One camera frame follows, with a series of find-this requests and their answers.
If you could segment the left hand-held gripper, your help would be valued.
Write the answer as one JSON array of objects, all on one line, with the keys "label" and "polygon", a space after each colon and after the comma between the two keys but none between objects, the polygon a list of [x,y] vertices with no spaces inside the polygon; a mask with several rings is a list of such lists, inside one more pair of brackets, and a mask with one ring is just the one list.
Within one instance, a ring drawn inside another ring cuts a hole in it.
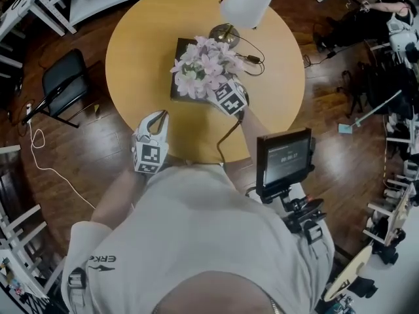
[{"label": "left hand-held gripper", "polygon": [[168,111],[163,110],[151,113],[140,122],[132,135],[135,172],[154,175],[160,171],[169,150],[166,142],[169,119]]}]

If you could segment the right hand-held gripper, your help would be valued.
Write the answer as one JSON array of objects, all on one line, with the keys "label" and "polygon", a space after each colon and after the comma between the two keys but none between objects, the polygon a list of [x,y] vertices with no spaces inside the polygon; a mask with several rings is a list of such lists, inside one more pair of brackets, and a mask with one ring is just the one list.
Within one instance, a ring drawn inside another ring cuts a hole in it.
[{"label": "right hand-held gripper", "polygon": [[238,78],[230,78],[217,90],[211,91],[207,100],[227,116],[234,116],[249,105],[246,88]]}]

